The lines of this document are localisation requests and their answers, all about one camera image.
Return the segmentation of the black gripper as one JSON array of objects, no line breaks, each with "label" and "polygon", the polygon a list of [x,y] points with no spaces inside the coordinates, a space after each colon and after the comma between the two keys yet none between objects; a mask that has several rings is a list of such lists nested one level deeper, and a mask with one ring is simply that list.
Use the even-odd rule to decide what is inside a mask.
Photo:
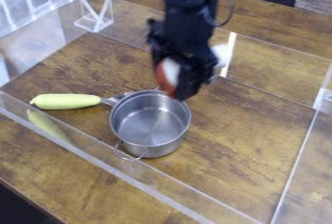
[{"label": "black gripper", "polygon": [[150,18],[146,21],[149,27],[146,41],[150,45],[153,69],[169,56],[182,58],[193,65],[182,65],[176,87],[176,99],[185,101],[193,97],[204,84],[213,81],[217,58],[209,47],[209,41],[215,33],[215,7],[188,9],[168,7],[165,19]]}]

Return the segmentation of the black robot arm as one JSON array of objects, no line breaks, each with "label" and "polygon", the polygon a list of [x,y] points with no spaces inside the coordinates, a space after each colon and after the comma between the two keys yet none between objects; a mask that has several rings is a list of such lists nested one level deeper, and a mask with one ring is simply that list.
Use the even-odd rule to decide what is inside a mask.
[{"label": "black robot arm", "polygon": [[212,83],[224,62],[209,46],[215,29],[233,16],[233,0],[164,0],[165,18],[146,21],[156,81],[184,101]]}]

